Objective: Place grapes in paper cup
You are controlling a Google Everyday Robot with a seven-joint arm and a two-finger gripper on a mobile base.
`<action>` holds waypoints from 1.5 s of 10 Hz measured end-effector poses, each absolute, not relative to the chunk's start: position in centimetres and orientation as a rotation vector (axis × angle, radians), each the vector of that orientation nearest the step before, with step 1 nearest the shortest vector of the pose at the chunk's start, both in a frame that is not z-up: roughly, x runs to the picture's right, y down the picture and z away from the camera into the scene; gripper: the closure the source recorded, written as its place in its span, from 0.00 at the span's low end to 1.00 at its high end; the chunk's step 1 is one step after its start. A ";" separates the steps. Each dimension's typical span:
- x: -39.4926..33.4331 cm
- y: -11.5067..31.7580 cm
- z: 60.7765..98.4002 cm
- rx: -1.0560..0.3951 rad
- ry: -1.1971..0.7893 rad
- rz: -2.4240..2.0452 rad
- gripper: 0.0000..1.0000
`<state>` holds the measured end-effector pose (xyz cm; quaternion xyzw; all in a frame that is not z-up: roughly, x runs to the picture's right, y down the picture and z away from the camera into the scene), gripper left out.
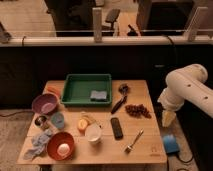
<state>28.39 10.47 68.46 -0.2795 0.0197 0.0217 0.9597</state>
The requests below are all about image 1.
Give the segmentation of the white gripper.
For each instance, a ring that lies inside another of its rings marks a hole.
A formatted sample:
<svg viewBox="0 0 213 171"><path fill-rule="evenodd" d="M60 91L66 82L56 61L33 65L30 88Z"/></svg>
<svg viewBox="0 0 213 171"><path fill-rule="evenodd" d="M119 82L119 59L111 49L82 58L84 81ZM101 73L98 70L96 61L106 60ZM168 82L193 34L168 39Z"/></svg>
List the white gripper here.
<svg viewBox="0 0 213 171"><path fill-rule="evenodd" d="M162 126L169 127L176 118L176 113L184 105L184 99L170 89L164 89L158 98L158 102L165 109L162 112Z"/></svg>

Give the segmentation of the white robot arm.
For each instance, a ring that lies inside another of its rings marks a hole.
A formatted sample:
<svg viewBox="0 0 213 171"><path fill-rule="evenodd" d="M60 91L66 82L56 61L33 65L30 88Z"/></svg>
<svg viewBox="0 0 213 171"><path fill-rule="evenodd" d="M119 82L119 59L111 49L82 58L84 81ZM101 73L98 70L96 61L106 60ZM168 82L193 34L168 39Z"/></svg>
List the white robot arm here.
<svg viewBox="0 0 213 171"><path fill-rule="evenodd" d="M157 102L163 107L162 126L169 127L176 112L189 101L213 118L213 89L205 85L208 72L201 64L191 64L169 72Z"/></svg>

